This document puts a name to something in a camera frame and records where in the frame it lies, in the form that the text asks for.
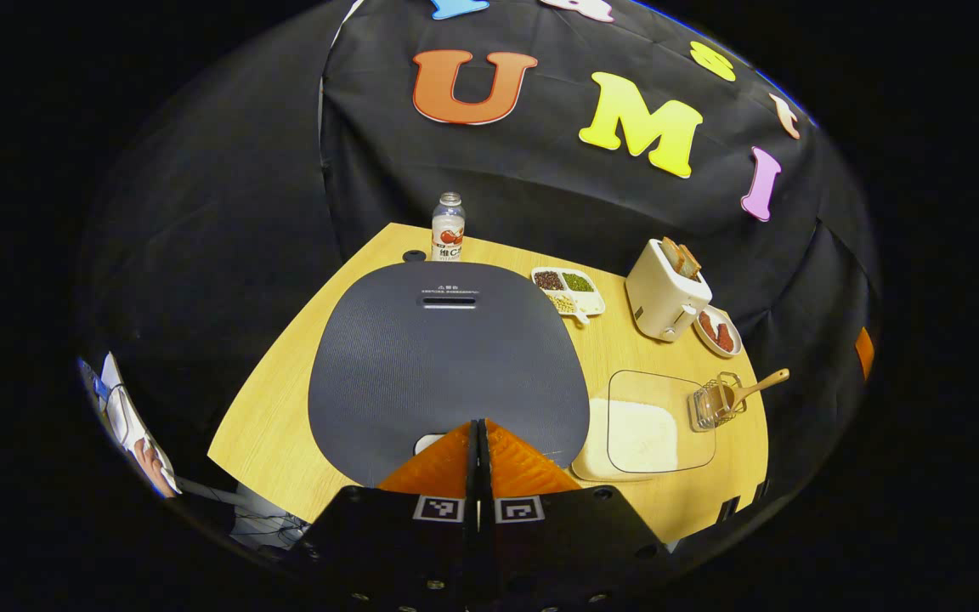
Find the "bottle label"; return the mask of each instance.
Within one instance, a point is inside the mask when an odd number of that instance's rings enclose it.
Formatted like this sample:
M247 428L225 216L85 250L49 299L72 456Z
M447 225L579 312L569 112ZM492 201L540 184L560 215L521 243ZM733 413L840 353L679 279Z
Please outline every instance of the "bottle label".
M463 248L463 219L454 214L433 218L433 252L431 261L459 261Z

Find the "orange letter u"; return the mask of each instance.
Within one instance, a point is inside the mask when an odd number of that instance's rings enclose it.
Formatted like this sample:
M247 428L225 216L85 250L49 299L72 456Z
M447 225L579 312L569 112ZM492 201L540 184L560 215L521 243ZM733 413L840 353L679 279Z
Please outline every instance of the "orange letter u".
M415 108L433 121L442 123L466 123L481 125L505 119L516 108L523 84L524 71L539 65L531 55L486 55L487 61L497 66L493 89L486 100L476 105L461 102L452 96L459 66L471 61L467 51L440 49L415 55L418 65L418 81L415 82Z

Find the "beans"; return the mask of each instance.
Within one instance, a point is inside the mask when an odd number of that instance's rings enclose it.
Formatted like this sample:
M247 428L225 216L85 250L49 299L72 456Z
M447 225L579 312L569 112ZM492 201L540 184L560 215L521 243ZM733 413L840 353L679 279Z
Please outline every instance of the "beans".
M574 291L595 291L591 289L591 283L584 279L581 275L571 275L566 272L564 274L564 282L566 282L569 289Z
M561 284L561 279L558 278L557 272L551 272L549 270L535 272L535 284L539 286L539 289L564 289L563 284Z
M572 311L576 310L576 306L574 303L572 303L572 299L568 299L564 295L551 295L548 293L546 295L551 299L551 302L554 303L554 307L558 310L558 313L572 313Z

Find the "yellow foam letter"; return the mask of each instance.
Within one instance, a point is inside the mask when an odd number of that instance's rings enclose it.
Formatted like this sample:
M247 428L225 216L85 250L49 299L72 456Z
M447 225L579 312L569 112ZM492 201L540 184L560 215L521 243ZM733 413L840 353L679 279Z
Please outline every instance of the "yellow foam letter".
M712 74L716 74L718 77L726 78L728 81L735 80L735 70L732 70L731 62L727 61L727 58L700 42L690 42L690 46L693 47L690 54L695 62L707 67L708 70L712 71Z
M633 81L606 72L591 74L598 82L599 104L590 127L581 129L580 139L587 144L617 150L621 139L614 135L621 121L630 155L638 156L659 139L659 146L648 154L648 161L677 177L690 178L690 146L702 116L690 105L672 100L654 113L648 112L640 89Z

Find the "yellow letter m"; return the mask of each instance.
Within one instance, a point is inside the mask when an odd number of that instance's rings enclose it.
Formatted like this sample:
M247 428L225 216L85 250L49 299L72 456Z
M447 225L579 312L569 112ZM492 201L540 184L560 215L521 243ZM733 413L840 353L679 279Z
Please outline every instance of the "yellow letter m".
M598 82L601 92L590 127L580 131L581 140L605 150L617 150L622 143L614 132L621 122L630 155L641 155L659 139L659 146L649 152L648 161L677 177L690 177L690 146L694 131L702 122L699 112L672 100L649 113L640 89L628 78L596 72L591 79Z

